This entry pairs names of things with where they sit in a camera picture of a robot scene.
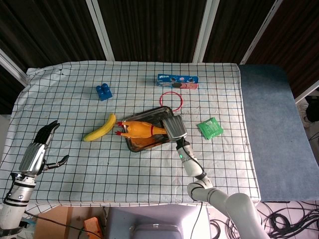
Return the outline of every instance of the metal tray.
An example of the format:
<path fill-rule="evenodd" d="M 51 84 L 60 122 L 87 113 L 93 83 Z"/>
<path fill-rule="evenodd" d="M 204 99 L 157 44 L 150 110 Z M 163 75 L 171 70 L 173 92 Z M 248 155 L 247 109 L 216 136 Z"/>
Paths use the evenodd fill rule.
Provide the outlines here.
<path fill-rule="evenodd" d="M 164 128 L 162 120 L 173 115 L 173 111 L 170 107 L 163 106 L 128 117 L 124 120 L 124 122 L 143 121 L 151 123 L 154 126 Z M 127 127 L 125 125 L 122 127 L 124 132 L 127 133 Z M 165 134 L 153 135 L 150 138 L 125 138 L 125 140 L 129 150 L 132 152 L 140 152 L 170 141 L 168 136 Z"/>

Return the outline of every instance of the blue toy block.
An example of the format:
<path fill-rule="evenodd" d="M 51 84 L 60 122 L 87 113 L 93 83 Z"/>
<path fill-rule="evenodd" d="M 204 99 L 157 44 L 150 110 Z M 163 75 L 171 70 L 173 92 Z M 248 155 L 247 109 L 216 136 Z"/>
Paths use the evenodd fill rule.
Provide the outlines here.
<path fill-rule="evenodd" d="M 103 83 L 102 86 L 97 86 L 96 92 L 98 93 L 101 101 L 107 100 L 108 98 L 112 97 L 112 93 L 110 91 L 110 88 L 105 83 Z"/>

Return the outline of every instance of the green sachet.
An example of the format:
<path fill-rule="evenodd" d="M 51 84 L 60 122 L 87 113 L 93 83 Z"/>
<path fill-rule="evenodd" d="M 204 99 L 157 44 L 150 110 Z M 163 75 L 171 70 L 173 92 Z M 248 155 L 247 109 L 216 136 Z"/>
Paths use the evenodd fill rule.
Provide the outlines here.
<path fill-rule="evenodd" d="M 199 123 L 197 126 L 199 127 L 200 131 L 203 133 L 206 139 L 211 139 L 224 132 L 224 130 L 215 118 L 210 118 L 209 120 L 206 120 L 203 123 Z"/>

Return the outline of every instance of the red rubber band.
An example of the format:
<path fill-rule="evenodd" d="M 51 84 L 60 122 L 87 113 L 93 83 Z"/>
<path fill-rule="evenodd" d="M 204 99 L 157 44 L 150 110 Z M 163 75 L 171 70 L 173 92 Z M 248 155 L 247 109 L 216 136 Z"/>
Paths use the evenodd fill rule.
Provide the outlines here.
<path fill-rule="evenodd" d="M 179 105 L 179 107 L 178 107 L 176 110 L 173 110 L 173 112 L 180 110 L 181 106 L 183 105 L 183 98 L 181 97 L 181 95 L 180 95 L 179 93 L 174 92 L 174 91 L 165 92 L 164 94 L 162 94 L 162 95 L 160 96 L 160 99 L 159 99 L 159 104 L 160 104 L 160 106 L 163 106 L 163 96 L 164 96 L 164 95 L 167 95 L 167 94 L 175 94 L 175 95 L 178 95 L 178 96 L 179 96 L 179 98 L 180 98 L 180 105 Z"/>

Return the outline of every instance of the robotic hand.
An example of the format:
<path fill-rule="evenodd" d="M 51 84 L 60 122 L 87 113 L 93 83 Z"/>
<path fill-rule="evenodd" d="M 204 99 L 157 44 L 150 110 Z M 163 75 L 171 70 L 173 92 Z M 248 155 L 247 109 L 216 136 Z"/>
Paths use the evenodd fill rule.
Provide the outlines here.
<path fill-rule="evenodd" d="M 187 192 L 194 201 L 208 202 L 235 224 L 241 239 L 269 239 L 261 226 L 261 218 L 251 201 L 243 193 L 228 196 L 213 187 L 203 167 L 185 140 L 186 128 L 180 116 L 172 116 L 163 120 L 167 135 L 177 143 L 177 151 L 188 176 L 195 177 L 196 182 L 187 186 Z"/>
<path fill-rule="evenodd" d="M 0 211 L 0 238 L 14 239 L 15 235 L 26 226 L 21 219 L 35 188 L 35 177 L 43 170 L 60 167 L 68 160 L 69 155 L 57 163 L 46 164 L 44 159 L 53 133 L 59 126 L 60 124 L 54 121 L 41 128 L 33 143 L 25 151 L 19 167 L 21 174 L 11 173 L 12 186 Z"/>

